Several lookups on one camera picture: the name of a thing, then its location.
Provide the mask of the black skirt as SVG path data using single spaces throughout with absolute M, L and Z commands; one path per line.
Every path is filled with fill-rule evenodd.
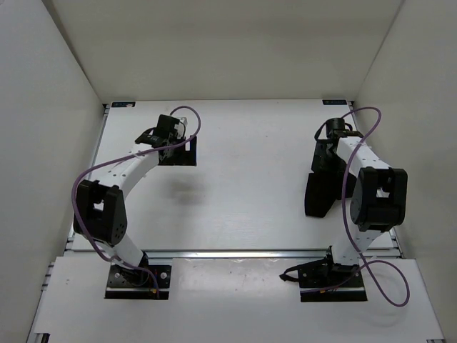
M 304 211 L 308 217 L 324 218 L 336 201 L 341 201 L 343 174 L 313 171 L 308 174 Z

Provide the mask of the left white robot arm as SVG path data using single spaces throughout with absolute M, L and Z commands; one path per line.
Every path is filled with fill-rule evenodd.
M 128 237 L 125 201 L 134 187 L 157 166 L 196 166 L 197 135 L 188 122 L 171 112 L 135 140 L 127 155 L 98 164 L 80 174 L 71 190 L 74 231 L 99 256 L 124 268 L 132 284 L 149 278 L 144 252 Z

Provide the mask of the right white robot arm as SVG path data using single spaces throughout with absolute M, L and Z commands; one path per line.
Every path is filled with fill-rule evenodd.
M 323 283 L 333 287 L 376 238 L 403 223 L 408 175 L 382 161 L 342 118 L 327 120 L 319 131 L 326 136 L 315 135 L 304 209 L 308 217 L 323 218 L 339 200 L 346 210 L 350 236 L 330 247 L 332 261 L 320 268 Z

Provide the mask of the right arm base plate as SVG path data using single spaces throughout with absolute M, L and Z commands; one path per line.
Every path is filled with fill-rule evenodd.
M 330 254 L 323 259 L 289 267 L 279 275 L 299 285 L 301 302 L 366 302 L 368 297 L 356 265 L 335 264 Z

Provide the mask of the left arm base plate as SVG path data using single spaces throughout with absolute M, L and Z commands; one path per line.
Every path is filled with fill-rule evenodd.
M 106 299 L 168 300 L 171 285 L 171 264 L 150 264 L 158 288 L 146 272 L 125 269 L 117 264 L 110 266 L 106 282 Z

